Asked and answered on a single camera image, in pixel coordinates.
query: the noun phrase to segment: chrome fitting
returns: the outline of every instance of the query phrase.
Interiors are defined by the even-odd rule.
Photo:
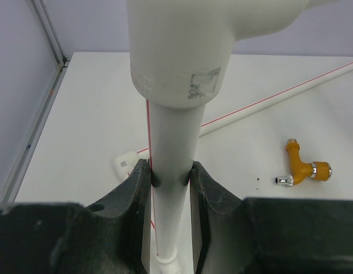
[[[330,177],[331,177],[331,175],[332,175],[332,168],[331,168],[331,165],[328,164],[328,167],[329,167],[330,169],[328,170],[328,179],[327,179],[327,181],[330,180]]]
[[[279,185],[282,185],[282,186],[286,186],[286,187],[292,187],[293,184],[294,184],[293,176],[286,175],[286,176],[276,177],[275,178],[275,183],[279,184]]]
[[[312,165],[312,175],[311,175],[311,178],[315,178],[316,174],[317,174],[317,166],[315,163],[311,163]]]

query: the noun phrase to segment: pipe joint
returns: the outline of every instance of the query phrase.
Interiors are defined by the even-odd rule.
[[[304,163],[299,156],[301,149],[297,140],[289,139],[286,150],[289,153],[290,171],[292,175],[286,175],[275,178],[275,183],[282,186],[291,187],[300,184],[306,178],[312,178],[316,181],[327,181],[332,175],[332,168],[326,162]]]

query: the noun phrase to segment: gray wall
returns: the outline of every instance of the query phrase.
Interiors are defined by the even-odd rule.
[[[0,191],[56,73],[26,0],[0,0]]]
[[[126,0],[45,2],[67,55],[74,51],[129,51]],[[307,10],[287,29],[241,41],[234,52],[353,56],[353,0]]]

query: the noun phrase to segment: white floor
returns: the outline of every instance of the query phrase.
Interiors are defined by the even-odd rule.
[[[204,122],[352,61],[232,55]],[[289,173],[289,138],[300,143],[303,161],[331,164],[330,181],[274,185],[275,176]],[[147,143],[145,102],[133,88],[128,54],[75,53],[16,202],[89,205],[119,184],[114,157]],[[353,199],[353,72],[203,136],[195,159],[240,198]],[[193,273],[190,229],[188,196],[178,243],[187,274]]]

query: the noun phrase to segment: printed label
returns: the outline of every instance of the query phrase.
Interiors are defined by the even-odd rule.
[[[208,72],[201,72],[192,75],[189,89],[189,99],[205,97],[207,93],[213,93],[216,89],[218,76],[221,68]]]

